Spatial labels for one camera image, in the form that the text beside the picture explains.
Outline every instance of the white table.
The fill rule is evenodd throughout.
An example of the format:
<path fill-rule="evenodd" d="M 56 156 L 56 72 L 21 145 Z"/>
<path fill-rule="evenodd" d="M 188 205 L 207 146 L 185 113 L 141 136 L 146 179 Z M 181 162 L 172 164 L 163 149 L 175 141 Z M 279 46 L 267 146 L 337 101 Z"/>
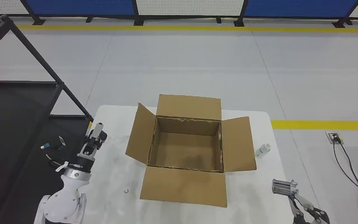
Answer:
<path fill-rule="evenodd" d="M 156 108 L 148 108 L 153 113 Z M 223 119 L 249 116 L 253 145 L 272 145 L 257 170 L 226 173 L 228 207 L 139 199 L 145 165 L 125 155 L 136 106 L 101 106 L 92 128 L 104 124 L 107 141 L 96 153 L 83 224 L 290 224 L 287 197 L 271 191 L 273 178 L 286 180 L 270 118 L 265 112 L 223 110 Z"/>

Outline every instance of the wall outlet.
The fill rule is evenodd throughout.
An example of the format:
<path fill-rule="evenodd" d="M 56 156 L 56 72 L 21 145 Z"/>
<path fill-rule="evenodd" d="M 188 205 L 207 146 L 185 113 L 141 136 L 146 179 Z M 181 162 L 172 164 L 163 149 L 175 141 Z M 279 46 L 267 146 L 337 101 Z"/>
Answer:
<path fill-rule="evenodd" d="M 344 144 L 344 143 L 343 143 L 342 136 L 341 136 L 338 132 L 326 132 L 326 136 L 327 136 L 327 138 L 328 138 L 330 144 L 333 144 L 333 143 L 339 144 L 337 141 L 334 141 L 334 140 L 333 140 L 333 136 L 334 136 L 335 134 L 338 135 L 338 137 L 340 138 L 341 144 Z"/>

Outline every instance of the open cardboard box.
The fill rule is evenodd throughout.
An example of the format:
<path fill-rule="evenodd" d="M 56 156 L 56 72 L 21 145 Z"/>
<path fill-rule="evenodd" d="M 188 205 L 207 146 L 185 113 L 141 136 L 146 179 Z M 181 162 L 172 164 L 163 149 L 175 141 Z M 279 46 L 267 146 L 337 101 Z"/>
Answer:
<path fill-rule="evenodd" d="M 138 104 L 126 155 L 147 165 L 141 199 L 227 207 L 225 173 L 256 170 L 248 117 L 222 120 L 220 99 L 160 95 Z"/>

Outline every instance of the yellow tape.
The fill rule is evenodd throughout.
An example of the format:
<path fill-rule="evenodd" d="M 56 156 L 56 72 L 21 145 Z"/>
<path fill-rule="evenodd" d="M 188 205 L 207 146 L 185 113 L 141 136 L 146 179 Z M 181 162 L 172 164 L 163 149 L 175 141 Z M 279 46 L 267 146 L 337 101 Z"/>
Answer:
<path fill-rule="evenodd" d="M 338 28 L 311 28 L 311 27 L 225 27 L 225 26 L 65 26 L 65 25 L 18 25 L 21 30 L 98 30 L 98 31 L 116 31 L 116 30 L 141 30 L 141 31 L 267 31 L 267 32 L 358 32 L 358 29 L 338 29 Z"/>
<path fill-rule="evenodd" d="M 339 120 L 272 120 L 273 129 L 358 130 L 356 121 Z"/>

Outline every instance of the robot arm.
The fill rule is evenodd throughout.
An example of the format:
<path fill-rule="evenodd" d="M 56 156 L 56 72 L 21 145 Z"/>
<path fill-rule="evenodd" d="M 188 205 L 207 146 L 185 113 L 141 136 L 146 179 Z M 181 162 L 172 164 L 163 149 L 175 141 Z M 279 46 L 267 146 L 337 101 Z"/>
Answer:
<path fill-rule="evenodd" d="M 51 222 L 81 224 L 86 208 L 86 194 L 79 195 L 78 188 L 90 183 L 91 168 L 95 162 L 95 154 L 107 138 L 102 131 L 103 124 L 98 123 L 86 138 L 82 150 L 77 154 L 74 164 L 65 162 L 56 171 L 65 169 L 61 179 L 63 189 L 52 196 L 45 195 L 37 209 L 34 224 Z"/>
<path fill-rule="evenodd" d="M 272 181 L 272 192 L 289 198 L 292 214 L 294 215 L 293 222 L 295 224 L 310 224 L 309 222 L 306 222 L 303 212 L 298 208 L 295 202 L 295 200 L 297 200 L 303 209 L 314 218 L 311 224 L 330 224 L 327 213 L 314 207 L 310 201 L 299 195 L 296 187 L 297 183 L 294 180 L 288 182 L 273 179 Z"/>

